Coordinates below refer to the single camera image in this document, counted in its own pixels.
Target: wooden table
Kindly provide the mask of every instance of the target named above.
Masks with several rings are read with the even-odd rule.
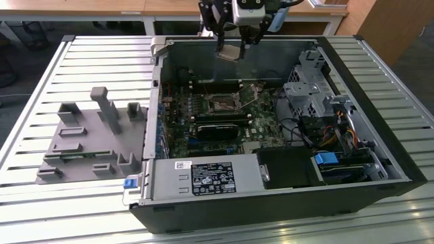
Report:
[[[308,1],[289,9],[285,22],[322,22],[334,35],[344,9],[315,9]],[[155,21],[199,21],[197,0],[0,0],[5,21],[143,21],[155,35]]]
[[[4,21],[141,21],[145,0],[0,0]]]
[[[324,35],[334,35],[344,9],[314,9],[307,1],[289,8],[285,22],[327,22]],[[155,35],[155,21],[199,21],[197,0],[145,0],[144,27],[147,35]]]

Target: white label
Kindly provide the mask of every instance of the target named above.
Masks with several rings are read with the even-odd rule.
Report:
[[[135,12],[135,11],[121,11],[120,14],[140,14],[140,12]]]
[[[225,185],[221,185],[221,188],[224,188],[224,189],[235,188],[235,185],[233,184],[225,184]]]
[[[176,161],[175,169],[191,169],[191,161]]]

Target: gray 3d-printed holder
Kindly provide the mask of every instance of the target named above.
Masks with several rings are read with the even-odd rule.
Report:
[[[116,109],[107,100],[107,88],[93,87],[90,99],[100,109],[80,110],[62,103],[56,133],[37,184],[125,178],[141,171],[147,108],[128,103]]]

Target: green circuit board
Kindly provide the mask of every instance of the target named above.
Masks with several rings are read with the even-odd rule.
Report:
[[[163,100],[171,158],[251,153],[243,148],[245,142],[255,142],[253,145],[259,147],[285,145],[269,103],[275,89],[261,89],[260,93],[255,93],[252,91],[256,88],[255,83],[243,83],[243,86],[244,89],[232,94],[197,95],[179,92]],[[233,140],[199,141],[195,136],[197,126],[191,122],[191,116],[221,113],[251,114],[249,125],[239,127],[239,134]]]

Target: blue latch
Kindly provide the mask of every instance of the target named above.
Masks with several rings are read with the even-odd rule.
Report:
[[[124,179],[123,188],[124,189],[137,188],[137,179]]]
[[[320,152],[315,155],[316,164],[338,164],[338,158],[334,152]]]

